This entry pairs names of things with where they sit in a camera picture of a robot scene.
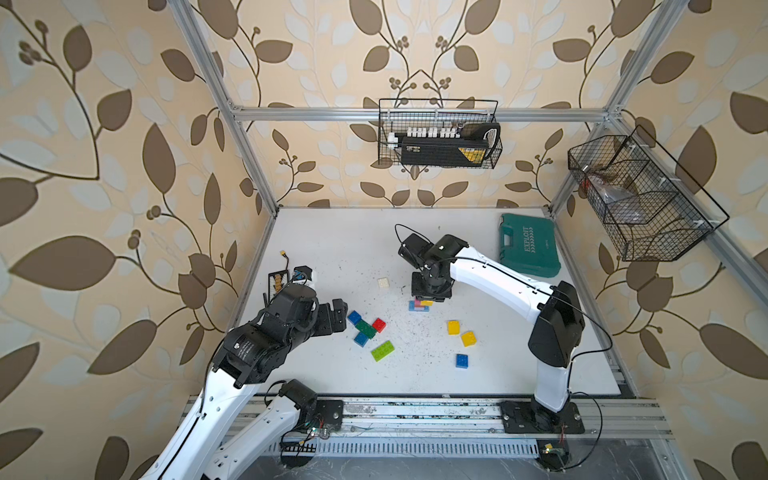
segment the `cable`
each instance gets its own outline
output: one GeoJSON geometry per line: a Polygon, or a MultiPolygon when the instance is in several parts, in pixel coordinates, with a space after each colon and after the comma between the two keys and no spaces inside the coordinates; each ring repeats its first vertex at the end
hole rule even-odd
{"type": "Polygon", "coordinates": [[[589,399],[591,399],[592,402],[594,402],[594,405],[598,408],[598,412],[600,413],[600,430],[598,430],[598,437],[594,440],[594,443],[592,444],[592,448],[589,450],[589,453],[586,454],[577,463],[574,463],[573,465],[570,465],[568,467],[564,466],[563,468],[561,468],[561,471],[563,471],[563,472],[566,471],[566,470],[570,470],[571,468],[576,468],[579,465],[581,465],[582,463],[586,462],[587,458],[589,458],[589,455],[592,455],[592,452],[594,452],[594,448],[598,446],[598,442],[600,441],[600,435],[603,434],[603,410],[600,408],[600,404],[598,403],[597,400],[594,399],[593,396],[588,395],[588,394],[586,394],[584,392],[574,392],[574,393],[572,393],[572,395],[579,395],[579,394],[581,394],[583,396],[586,396],[589,399]]]}

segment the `green lego brick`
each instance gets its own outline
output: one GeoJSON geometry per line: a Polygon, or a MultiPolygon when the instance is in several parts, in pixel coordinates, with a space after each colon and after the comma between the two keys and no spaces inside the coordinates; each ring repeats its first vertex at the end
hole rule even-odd
{"type": "Polygon", "coordinates": [[[370,326],[365,320],[361,319],[357,324],[355,324],[355,328],[365,333],[365,335],[370,339],[376,335],[376,329],[370,326]]]}
{"type": "Polygon", "coordinates": [[[373,355],[373,358],[378,362],[385,356],[389,355],[390,353],[395,351],[395,347],[392,345],[392,342],[387,340],[386,342],[382,343],[381,345],[377,346],[375,349],[371,350],[371,355],[373,355]]]}

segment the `wallpaper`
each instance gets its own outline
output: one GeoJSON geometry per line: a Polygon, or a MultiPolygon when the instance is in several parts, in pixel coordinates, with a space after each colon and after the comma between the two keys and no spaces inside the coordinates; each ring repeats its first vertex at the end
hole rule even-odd
{"type": "Polygon", "coordinates": [[[141,476],[263,236],[163,7],[0,1],[0,477],[141,476]]]}
{"type": "Polygon", "coordinates": [[[494,169],[402,166],[377,160],[376,127],[256,121],[251,144],[285,207],[541,207],[568,171],[583,123],[504,123],[494,169]]]}
{"type": "Polygon", "coordinates": [[[603,107],[660,1],[191,0],[247,107],[364,97],[603,107]]]}
{"type": "MultiPolygon", "coordinates": [[[[723,229],[765,267],[767,78],[768,4],[695,0],[624,111],[715,196],[732,217],[723,229]]],[[[690,472],[768,478],[766,312],[704,243],[673,263],[620,262],[577,194],[558,223],[639,393],[659,400],[690,472]]]]}

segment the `lego brick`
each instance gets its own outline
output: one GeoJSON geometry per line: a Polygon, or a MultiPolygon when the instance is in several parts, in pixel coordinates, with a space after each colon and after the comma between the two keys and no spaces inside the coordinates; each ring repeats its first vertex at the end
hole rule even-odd
{"type": "Polygon", "coordinates": [[[428,306],[416,306],[413,303],[413,300],[408,302],[408,311],[409,312],[428,312],[429,307],[428,306]]]}
{"type": "Polygon", "coordinates": [[[358,333],[355,337],[355,343],[360,346],[366,346],[366,342],[368,342],[368,337],[363,332],[358,333]]]}
{"type": "Polygon", "coordinates": [[[376,335],[376,331],[365,320],[360,320],[358,323],[356,323],[355,328],[360,330],[360,332],[365,333],[365,335],[370,339],[376,335]]]}
{"type": "Polygon", "coordinates": [[[389,355],[390,353],[395,351],[395,347],[392,345],[392,342],[387,340],[386,342],[382,343],[381,345],[377,346],[375,349],[371,351],[371,355],[373,355],[373,358],[378,362],[385,356],[389,355]]]}
{"type": "Polygon", "coordinates": [[[472,346],[475,345],[478,340],[475,338],[475,334],[472,332],[467,332],[464,335],[462,335],[462,342],[464,343],[464,346],[472,346]]]}
{"type": "Polygon", "coordinates": [[[376,319],[376,321],[371,326],[376,330],[376,332],[381,333],[386,326],[386,322],[382,319],[376,319]]]}
{"type": "Polygon", "coordinates": [[[353,325],[357,325],[357,323],[362,320],[362,317],[359,313],[357,313],[355,310],[349,313],[349,315],[346,316],[346,318],[349,319],[350,322],[352,322],[353,325]]]}
{"type": "Polygon", "coordinates": [[[456,354],[456,368],[467,369],[469,368],[469,357],[461,353],[456,354]]]}
{"type": "Polygon", "coordinates": [[[448,322],[448,334],[449,335],[458,335],[458,333],[461,331],[461,327],[458,324],[458,320],[450,320],[448,322]]]}

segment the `black wire basket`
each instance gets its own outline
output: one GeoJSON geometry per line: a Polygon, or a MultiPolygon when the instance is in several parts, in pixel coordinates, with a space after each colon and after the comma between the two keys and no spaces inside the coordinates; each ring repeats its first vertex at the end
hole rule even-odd
{"type": "Polygon", "coordinates": [[[377,166],[493,168],[502,154],[497,106],[495,100],[382,98],[377,166]]]}
{"type": "Polygon", "coordinates": [[[648,138],[641,126],[630,135],[596,138],[568,151],[568,169],[622,260],[671,262],[730,217],[658,143],[675,162],[677,177],[656,165],[648,138]],[[704,197],[695,197],[698,192],[704,197]],[[711,212],[699,207],[701,200],[709,203],[711,212]]]}

